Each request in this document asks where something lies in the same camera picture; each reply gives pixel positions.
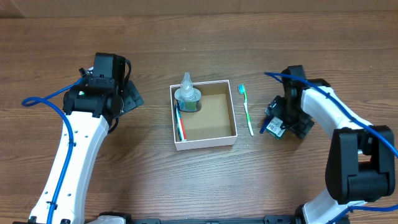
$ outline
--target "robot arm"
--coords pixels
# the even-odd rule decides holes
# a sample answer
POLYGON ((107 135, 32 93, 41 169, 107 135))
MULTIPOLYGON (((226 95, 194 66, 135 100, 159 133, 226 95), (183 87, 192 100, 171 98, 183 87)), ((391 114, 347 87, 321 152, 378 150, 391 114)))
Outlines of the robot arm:
MULTIPOLYGON (((302 82, 288 78, 291 75, 306 80, 301 65, 288 67, 282 73, 285 96, 277 96, 266 113, 283 121, 282 126, 288 126, 300 139, 309 132, 313 126, 311 119, 314 118, 331 139, 325 172, 326 189, 298 209, 302 223, 329 223, 350 206, 361 206, 390 196, 395 188, 393 153, 377 138, 350 121, 325 95, 302 82), (371 156, 371 159, 359 162, 359 153, 371 156)), ((355 119, 372 126, 341 102, 326 81, 307 81, 336 99, 355 119)), ((394 143, 392 131, 387 126, 372 128, 394 143)))
MULTIPOLYGON (((94 118, 92 113, 74 111, 67 116, 73 128, 75 147, 70 159, 67 173, 63 180, 54 211, 52 223, 84 223, 85 200, 93 171, 94 162, 109 125, 103 116, 94 118)), ((41 197, 30 213, 30 218, 36 217, 37 223, 46 223, 49 214, 49 204, 54 195, 60 177, 61 169, 68 151, 68 131, 63 125, 60 145, 51 169, 49 179, 41 197)))
MULTIPOLYGON (((74 147, 55 202, 52 223, 56 224, 84 223, 88 183, 98 149, 108 134, 112 120, 144 103, 133 82, 129 81, 131 65, 124 57, 97 53, 93 71, 80 69, 80 72, 83 82, 73 86, 63 98, 63 110, 73 130, 74 147), (124 77, 126 64, 129 73, 124 77)), ((69 139, 64 123, 49 179, 30 213, 29 222, 47 222, 69 139)))

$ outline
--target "green toothbrush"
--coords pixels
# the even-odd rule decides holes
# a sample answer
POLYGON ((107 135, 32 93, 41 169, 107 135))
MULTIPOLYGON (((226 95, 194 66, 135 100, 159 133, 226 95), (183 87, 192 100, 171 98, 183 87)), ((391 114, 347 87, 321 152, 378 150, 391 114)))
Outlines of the green toothbrush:
POLYGON ((251 136, 253 136, 253 129, 251 128, 251 123, 250 123, 250 116, 249 116, 249 111, 248 111, 248 96, 246 95, 246 89, 244 88, 243 83, 238 85, 238 90, 239 90, 239 94, 244 94, 244 110, 246 112, 246 118, 248 119, 248 126, 249 126, 249 131, 251 136))

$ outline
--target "clear bottle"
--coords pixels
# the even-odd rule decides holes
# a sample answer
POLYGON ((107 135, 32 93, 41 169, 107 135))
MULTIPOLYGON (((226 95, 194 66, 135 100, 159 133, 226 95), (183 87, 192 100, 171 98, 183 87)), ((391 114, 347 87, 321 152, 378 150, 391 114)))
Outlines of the clear bottle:
POLYGON ((189 72, 185 72, 180 88, 175 91, 174 98, 183 112, 197 112, 201 109, 201 93, 193 87, 189 72))

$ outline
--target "cardboard box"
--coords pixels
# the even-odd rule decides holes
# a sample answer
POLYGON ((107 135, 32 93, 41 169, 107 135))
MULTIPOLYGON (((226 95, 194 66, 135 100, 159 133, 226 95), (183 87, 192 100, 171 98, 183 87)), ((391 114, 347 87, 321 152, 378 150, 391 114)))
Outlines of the cardboard box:
POLYGON ((177 150, 233 145, 238 136, 229 80, 194 83, 200 90, 201 110, 180 112, 187 141, 181 142, 175 123, 174 92, 180 85, 170 86, 174 144, 177 150))

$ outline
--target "label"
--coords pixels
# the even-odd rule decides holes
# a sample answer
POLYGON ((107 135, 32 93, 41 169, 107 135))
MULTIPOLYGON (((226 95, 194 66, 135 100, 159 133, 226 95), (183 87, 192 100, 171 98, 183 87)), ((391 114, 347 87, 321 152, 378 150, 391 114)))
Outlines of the label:
POLYGON ((281 129, 280 126, 283 124, 283 121, 277 117, 273 117, 272 120, 267 125, 266 129, 276 136, 281 137, 286 129, 281 129))

